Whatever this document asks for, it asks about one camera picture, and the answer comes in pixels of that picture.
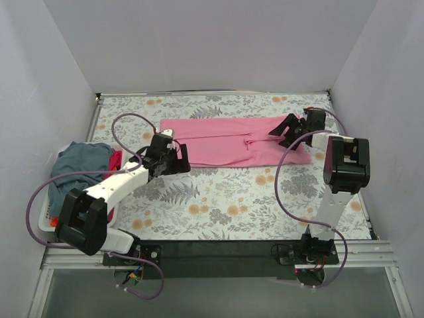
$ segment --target gray cloth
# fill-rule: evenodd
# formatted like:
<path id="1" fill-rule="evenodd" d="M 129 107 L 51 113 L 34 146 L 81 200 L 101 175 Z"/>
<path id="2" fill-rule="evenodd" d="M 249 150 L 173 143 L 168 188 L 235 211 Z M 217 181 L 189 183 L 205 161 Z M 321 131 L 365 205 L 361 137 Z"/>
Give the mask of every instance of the gray cloth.
<path id="1" fill-rule="evenodd" d="M 51 177 L 74 171 L 103 170 L 109 168 L 113 149 L 103 143 L 84 144 L 72 142 L 67 149 L 59 153 L 53 165 Z M 66 194 L 71 189 L 84 190 L 101 182 L 104 174 L 69 176 L 50 183 L 48 196 L 50 198 L 50 215 L 57 217 L 62 210 Z"/>

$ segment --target pink cloth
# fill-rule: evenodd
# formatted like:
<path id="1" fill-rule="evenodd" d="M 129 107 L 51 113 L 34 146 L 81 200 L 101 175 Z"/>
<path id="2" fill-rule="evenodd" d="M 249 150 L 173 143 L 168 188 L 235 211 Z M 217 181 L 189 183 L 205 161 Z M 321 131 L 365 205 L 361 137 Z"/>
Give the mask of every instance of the pink cloth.
<path id="1" fill-rule="evenodd" d="M 174 138 L 187 144 L 192 167 L 277 166 L 286 148 L 283 136 L 270 136 L 285 117 L 162 119 L 160 130 L 173 129 Z M 284 163 L 310 164 L 302 145 Z"/>

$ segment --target pink shirt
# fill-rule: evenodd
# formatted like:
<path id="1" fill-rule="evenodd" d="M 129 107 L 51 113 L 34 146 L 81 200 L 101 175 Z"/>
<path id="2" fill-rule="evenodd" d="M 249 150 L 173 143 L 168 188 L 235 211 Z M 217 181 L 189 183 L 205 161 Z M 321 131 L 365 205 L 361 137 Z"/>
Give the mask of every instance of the pink shirt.
<path id="1" fill-rule="evenodd" d="M 278 143 L 284 136 L 270 136 L 283 117 L 162 119 L 160 130 L 173 129 L 174 138 L 187 144 L 192 167 L 277 166 L 287 150 Z M 311 156 L 300 145 L 284 164 L 310 164 Z"/>

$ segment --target glass panel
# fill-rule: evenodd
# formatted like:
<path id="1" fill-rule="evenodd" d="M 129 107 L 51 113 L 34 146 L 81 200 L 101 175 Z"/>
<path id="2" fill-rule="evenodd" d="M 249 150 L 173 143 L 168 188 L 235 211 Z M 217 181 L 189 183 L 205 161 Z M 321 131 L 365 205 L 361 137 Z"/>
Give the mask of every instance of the glass panel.
<path id="1" fill-rule="evenodd" d="M 115 288 L 113 270 L 55 270 L 43 317 L 399 317 L 384 268 L 347 268 L 315 292 L 272 280 L 167 279 L 162 295 L 145 301 Z M 134 289 L 152 295 L 158 286 Z"/>

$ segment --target clothing pile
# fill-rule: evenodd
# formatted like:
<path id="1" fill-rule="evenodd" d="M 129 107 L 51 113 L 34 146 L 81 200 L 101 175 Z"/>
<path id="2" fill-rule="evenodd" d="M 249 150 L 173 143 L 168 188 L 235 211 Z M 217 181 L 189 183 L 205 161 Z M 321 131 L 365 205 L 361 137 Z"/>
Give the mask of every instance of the clothing pile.
<path id="1" fill-rule="evenodd" d="M 75 171 L 108 171 L 121 169 L 122 151 L 114 150 L 108 144 L 86 144 L 83 142 L 72 142 L 65 151 L 59 153 L 58 159 L 53 165 L 50 177 Z M 50 198 L 50 215 L 53 217 L 50 225 L 56 226 L 58 216 L 62 210 L 66 194 L 71 189 L 85 190 L 95 186 L 111 174 L 78 174 L 60 178 L 48 188 Z"/>

